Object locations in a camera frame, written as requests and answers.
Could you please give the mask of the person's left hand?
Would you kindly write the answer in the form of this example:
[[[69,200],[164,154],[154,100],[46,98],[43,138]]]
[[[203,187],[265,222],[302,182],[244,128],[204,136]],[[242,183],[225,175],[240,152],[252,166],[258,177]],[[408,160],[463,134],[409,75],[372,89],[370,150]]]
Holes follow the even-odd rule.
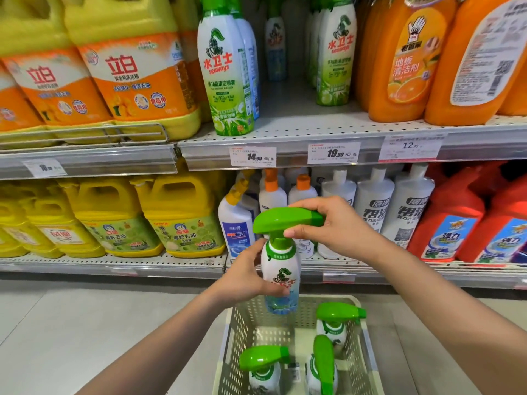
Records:
[[[264,280],[256,272],[256,265],[266,243],[265,239],[259,239],[242,251],[222,278],[210,287],[213,299],[225,309],[257,297],[252,290],[252,283]]]

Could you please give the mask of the person's right hand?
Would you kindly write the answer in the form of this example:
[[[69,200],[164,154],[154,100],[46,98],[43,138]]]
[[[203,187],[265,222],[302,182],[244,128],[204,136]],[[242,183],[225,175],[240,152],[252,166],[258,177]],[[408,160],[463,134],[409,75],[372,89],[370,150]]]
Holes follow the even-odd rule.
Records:
[[[343,198],[303,199],[292,207],[317,211],[325,217],[326,239],[309,239],[346,258],[375,262],[391,243],[372,229]]]

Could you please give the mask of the white spray bottle blue base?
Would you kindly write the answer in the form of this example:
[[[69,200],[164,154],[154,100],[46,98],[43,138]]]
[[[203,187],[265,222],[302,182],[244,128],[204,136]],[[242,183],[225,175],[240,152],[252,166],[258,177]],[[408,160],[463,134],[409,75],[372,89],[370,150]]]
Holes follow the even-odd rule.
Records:
[[[299,301],[301,259],[294,240],[285,237],[284,231],[297,225],[320,227],[324,221],[325,217],[319,212],[301,207],[264,210],[254,220],[254,233],[268,236],[260,259],[263,279],[289,291],[286,297],[265,296],[270,313],[296,312]]]

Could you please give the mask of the person's right forearm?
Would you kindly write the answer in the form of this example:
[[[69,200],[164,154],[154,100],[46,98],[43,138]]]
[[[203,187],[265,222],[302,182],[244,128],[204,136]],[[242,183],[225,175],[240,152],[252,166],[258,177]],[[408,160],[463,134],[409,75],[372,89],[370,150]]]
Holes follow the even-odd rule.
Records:
[[[394,289],[481,394],[527,395],[527,331],[434,271],[406,277],[403,269],[422,261],[390,243],[369,265],[394,281]]]

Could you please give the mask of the person's left forearm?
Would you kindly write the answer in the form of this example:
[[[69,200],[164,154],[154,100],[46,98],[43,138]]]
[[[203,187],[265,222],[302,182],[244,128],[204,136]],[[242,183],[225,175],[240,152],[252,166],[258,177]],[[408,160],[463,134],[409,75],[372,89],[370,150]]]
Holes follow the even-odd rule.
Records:
[[[113,361],[75,395],[166,395],[227,308],[224,275]]]

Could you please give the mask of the white bottle orange cap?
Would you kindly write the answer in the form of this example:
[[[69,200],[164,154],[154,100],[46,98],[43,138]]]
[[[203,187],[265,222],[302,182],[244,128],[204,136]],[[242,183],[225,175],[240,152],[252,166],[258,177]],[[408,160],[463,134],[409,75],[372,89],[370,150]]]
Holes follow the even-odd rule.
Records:
[[[309,175],[300,174],[297,176],[296,185],[289,192],[288,204],[291,205],[303,199],[316,197],[318,197],[318,193],[311,186],[311,178]],[[301,260],[311,258],[315,253],[317,243],[306,239],[294,239],[294,242]]]
[[[277,168],[266,168],[260,179],[259,206],[260,212],[288,205],[287,193],[284,190],[285,178]]]

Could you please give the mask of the white cleaner bottle black label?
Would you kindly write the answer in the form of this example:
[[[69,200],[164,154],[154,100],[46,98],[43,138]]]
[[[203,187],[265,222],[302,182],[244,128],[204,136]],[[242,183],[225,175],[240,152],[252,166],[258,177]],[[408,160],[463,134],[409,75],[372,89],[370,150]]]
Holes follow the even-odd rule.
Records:
[[[356,197],[353,208],[357,214],[376,232],[380,232],[395,184],[386,178],[386,166],[372,168],[368,179],[357,182]]]
[[[339,196],[353,206],[357,184],[347,179],[348,170],[345,167],[338,167],[333,170],[333,178],[321,184],[321,196],[324,198]],[[331,251],[323,244],[318,245],[318,252],[324,259],[340,259],[341,255]]]
[[[381,235],[406,249],[424,212],[435,183],[425,176],[427,163],[414,163],[395,178],[395,189]]]

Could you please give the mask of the white spray bottle green trigger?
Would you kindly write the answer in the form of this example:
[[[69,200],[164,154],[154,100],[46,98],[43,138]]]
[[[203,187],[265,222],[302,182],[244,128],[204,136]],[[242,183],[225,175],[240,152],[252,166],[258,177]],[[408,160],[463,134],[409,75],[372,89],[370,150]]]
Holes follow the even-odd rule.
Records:
[[[316,310],[317,335],[325,335],[333,344],[335,356],[339,356],[347,339],[347,324],[365,319],[367,312],[361,307],[342,302],[326,302]]]
[[[338,373],[333,343],[324,334],[318,334],[313,341],[313,353],[305,364],[306,395],[336,395]]]
[[[287,346],[257,345],[241,353],[239,368],[249,373],[249,386],[253,394],[281,395],[281,366],[289,362]]]

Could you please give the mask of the white toilet cleaner yellow cap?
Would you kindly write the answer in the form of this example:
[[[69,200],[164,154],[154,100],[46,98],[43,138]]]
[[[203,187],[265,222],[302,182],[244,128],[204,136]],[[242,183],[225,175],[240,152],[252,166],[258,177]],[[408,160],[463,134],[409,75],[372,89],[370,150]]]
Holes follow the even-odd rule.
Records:
[[[253,213],[242,205],[242,198],[248,186],[247,179],[236,181],[231,190],[221,199],[218,207],[218,217],[230,259],[237,258],[242,251],[256,241],[253,232]]]

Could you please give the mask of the white price tag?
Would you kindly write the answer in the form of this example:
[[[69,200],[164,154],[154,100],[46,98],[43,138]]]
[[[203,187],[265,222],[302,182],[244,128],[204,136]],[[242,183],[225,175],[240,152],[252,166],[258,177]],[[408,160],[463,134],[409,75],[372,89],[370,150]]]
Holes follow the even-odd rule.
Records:
[[[307,165],[351,165],[358,162],[361,142],[309,144]]]
[[[57,159],[23,160],[22,164],[36,179],[68,176],[67,171]]]
[[[447,134],[386,136],[380,148],[378,162],[420,163],[433,162]]]
[[[276,147],[237,146],[229,147],[230,164],[232,167],[276,168]]]

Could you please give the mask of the beige plastic shopping basket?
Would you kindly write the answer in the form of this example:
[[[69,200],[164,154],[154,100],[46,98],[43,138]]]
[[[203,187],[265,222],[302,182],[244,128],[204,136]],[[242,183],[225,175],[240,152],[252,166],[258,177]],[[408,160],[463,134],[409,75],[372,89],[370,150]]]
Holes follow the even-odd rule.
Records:
[[[287,315],[270,313],[263,296],[228,309],[223,344],[212,395],[256,395],[249,372],[239,368],[241,353],[255,345],[281,345],[291,361],[281,366],[281,395],[307,395],[305,363],[313,352],[316,309],[324,302],[361,307],[352,295],[300,294],[298,309]],[[337,395],[384,395],[366,321],[347,323],[344,347],[336,357]]]

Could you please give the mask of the red cleaner bottle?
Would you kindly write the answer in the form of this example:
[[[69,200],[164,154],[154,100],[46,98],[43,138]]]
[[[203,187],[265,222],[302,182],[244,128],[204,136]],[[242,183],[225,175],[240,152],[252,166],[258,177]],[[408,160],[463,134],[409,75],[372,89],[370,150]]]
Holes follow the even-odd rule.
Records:
[[[467,263],[510,262],[527,243],[527,173],[497,192],[456,258]]]
[[[449,263],[482,219],[484,201],[470,190],[483,170],[468,166],[438,186],[420,219],[407,251],[425,262]]]

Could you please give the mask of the white spray bottle green label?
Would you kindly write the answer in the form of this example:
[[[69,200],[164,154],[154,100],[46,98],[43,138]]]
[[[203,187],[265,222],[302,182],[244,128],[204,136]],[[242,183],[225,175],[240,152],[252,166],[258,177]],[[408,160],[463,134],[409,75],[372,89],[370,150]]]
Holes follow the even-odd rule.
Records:
[[[320,13],[323,9],[323,0],[309,0],[309,12],[306,19],[305,37],[305,73],[307,83],[316,88],[317,75],[317,47],[320,27]]]
[[[353,0],[321,0],[317,40],[317,104],[348,103],[357,41]]]
[[[229,0],[200,0],[197,49],[216,133],[234,137],[254,129],[246,47]]]

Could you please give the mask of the white spray bottle blue label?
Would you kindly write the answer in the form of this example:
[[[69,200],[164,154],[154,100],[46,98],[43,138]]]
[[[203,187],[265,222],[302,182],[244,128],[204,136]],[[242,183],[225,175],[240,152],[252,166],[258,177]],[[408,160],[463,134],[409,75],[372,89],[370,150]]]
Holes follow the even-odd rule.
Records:
[[[243,17],[240,0],[229,0],[230,13],[233,15],[245,46],[247,66],[250,78],[254,120],[260,117],[260,87],[256,38],[249,22]]]
[[[262,0],[267,5],[265,22],[265,56],[269,81],[283,81],[287,78],[286,27],[281,15],[285,0]]]

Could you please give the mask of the orange floor cleaner bottle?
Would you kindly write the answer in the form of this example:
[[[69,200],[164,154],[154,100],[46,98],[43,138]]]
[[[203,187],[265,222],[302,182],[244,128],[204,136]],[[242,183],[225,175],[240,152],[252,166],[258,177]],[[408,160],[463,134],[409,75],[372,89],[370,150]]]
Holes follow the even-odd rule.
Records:
[[[424,120],[484,125],[527,60],[527,0],[464,0],[439,58]]]
[[[355,97],[358,105],[363,111],[367,110],[365,101],[365,82],[367,68],[369,67],[368,54],[376,51],[375,34],[377,31],[379,15],[385,2],[383,0],[366,0],[363,8],[363,21],[361,26],[361,38],[359,42],[359,60],[357,64],[357,75],[355,80]]]
[[[497,111],[498,116],[527,116],[527,59],[512,85],[503,104]]]
[[[420,119],[456,0],[389,0],[372,69],[367,111],[378,123]]]

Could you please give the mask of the yellow detergent jug orange label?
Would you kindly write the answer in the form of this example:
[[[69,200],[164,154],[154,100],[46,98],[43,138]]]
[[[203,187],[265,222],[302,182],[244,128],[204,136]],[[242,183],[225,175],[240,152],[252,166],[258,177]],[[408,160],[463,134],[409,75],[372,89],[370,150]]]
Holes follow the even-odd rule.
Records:
[[[212,121],[212,116],[198,56],[197,34],[200,22],[198,8],[195,0],[169,0],[169,2],[178,26],[183,57],[194,89],[194,99],[200,107],[202,122],[207,123]]]
[[[169,0],[61,0],[64,24],[115,125],[132,141],[201,126]]]
[[[46,126],[114,124],[69,39],[62,0],[0,0],[0,60]]]
[[[56,138],[0,61],[0,149],[53,145]]]

